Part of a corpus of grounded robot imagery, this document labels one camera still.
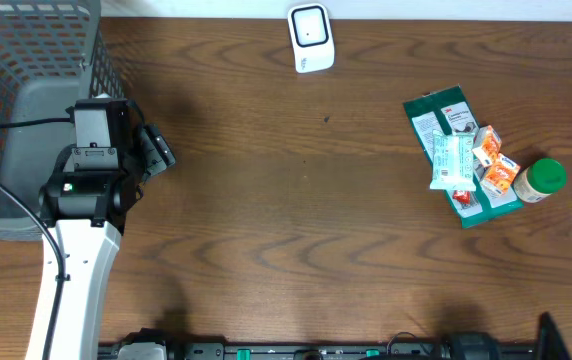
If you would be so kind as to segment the green lid white jar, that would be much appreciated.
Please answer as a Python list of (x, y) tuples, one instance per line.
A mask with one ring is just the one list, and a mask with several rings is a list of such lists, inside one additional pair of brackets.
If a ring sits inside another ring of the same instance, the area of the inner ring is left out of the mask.
[(522, 171), (513, 182), (519, 199), (537, 203), (565, 187), (565, 167), (552, 158), (542, 158)]

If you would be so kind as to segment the small orange carton box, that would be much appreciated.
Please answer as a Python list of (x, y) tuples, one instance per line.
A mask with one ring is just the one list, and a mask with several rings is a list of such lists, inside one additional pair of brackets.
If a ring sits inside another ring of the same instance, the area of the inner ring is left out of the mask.
[(472, 152), (480, 162), (487, 168), (497, 159), (502, 145), (502, 140), (491, 125), (481, 127), (474, 137)]

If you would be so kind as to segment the mint green wipes packet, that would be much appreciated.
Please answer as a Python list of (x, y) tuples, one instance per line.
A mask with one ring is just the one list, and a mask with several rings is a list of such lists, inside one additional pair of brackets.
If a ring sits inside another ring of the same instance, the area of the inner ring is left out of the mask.
[(475, 191), (474, 135), (457, 133), (446, 135), (433, 131), (431, 190)]

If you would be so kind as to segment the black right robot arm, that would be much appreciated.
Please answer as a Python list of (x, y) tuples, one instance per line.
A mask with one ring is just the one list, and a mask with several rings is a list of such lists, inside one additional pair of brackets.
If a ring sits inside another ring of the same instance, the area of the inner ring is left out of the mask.
[(446, 360), (572, 360), (562, 334), (549, 312), (540, 315), (532, 345), (501, 344), (488, 333), (445, 335), (434, 347), (432, 359)]

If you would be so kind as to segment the red stick packet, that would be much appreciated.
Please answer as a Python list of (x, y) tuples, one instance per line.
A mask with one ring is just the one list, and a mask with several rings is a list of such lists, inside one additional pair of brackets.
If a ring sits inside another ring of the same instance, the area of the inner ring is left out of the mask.
[(455, 190), (452, 198), (460, 203), (462, 206), (471, 204), (471, 193), (465, 190)]

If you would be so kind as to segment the green 3M package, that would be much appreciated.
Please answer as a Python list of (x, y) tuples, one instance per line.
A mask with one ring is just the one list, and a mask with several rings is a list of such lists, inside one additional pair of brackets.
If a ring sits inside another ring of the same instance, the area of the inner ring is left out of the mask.
[[(447, 135), (476, 134), (480, 128), (459, 85), (404, 102), (403, 108), (430, 164), (433, 164), (434, 130), (440, 130)], [(454, 199), (453, 191), (444, 192), (464, 229), (513, 213), (523, 207), (522, 201), (512, 188), (499, 196), (479, 184), (483, 167), (476, 157), (473, 157), (473, 169), (476, 190), (471, 193), (469, 204), (462, 204)]]

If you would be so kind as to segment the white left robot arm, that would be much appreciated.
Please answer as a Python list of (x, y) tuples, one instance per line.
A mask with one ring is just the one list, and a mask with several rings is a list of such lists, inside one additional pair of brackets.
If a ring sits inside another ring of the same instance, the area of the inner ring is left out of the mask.
[(176, 158), (159, 128), (140, 125), (125, 149), (71, 144), (40, 190), (43, 267), (29, 359), (95, 359), (110, 271), (127, 212)]

